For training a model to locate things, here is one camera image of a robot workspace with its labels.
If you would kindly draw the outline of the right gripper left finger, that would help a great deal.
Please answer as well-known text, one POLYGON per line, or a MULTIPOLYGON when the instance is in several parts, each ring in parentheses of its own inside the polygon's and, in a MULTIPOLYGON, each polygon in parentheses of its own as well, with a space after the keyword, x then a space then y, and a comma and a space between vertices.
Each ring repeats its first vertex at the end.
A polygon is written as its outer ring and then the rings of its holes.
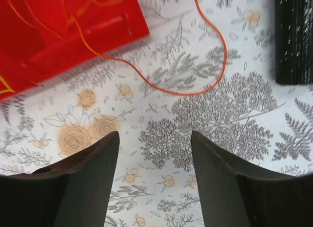
POLYGON ((33 173, 1 176, 3 227, 102 227, 119 153, 119 133, 33 173))

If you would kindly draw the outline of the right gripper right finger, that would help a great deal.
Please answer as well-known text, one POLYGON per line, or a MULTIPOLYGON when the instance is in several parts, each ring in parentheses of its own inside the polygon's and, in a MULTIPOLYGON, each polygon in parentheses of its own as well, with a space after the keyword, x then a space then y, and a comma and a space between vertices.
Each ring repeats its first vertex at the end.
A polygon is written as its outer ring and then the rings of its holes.
POLYGON ((207 227, 310 227, 313 176, 274 172, 191 134, 191 150, 207 227))

